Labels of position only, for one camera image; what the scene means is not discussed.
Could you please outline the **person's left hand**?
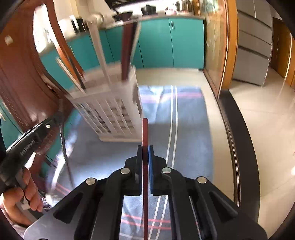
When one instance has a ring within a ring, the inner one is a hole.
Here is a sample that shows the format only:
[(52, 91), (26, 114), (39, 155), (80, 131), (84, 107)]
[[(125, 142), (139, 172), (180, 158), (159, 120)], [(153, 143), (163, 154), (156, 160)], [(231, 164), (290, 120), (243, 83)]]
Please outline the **person's left hand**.
[(32, 221), (20, 211), (16, 204), (20, 202), (24, 196), (29, 200), (30, 209), (33, 211), (42, 212), (44, 204), (40, 198), (38, 188), (32, 180), (30, 171), (25, 167), (23, 168), (22, 178), (27, 185), (25, 191), (20, 187), (11, 188), (5, 191), (3, 193), (1, 204), (12, 222), (28, 227), (32, 224)]

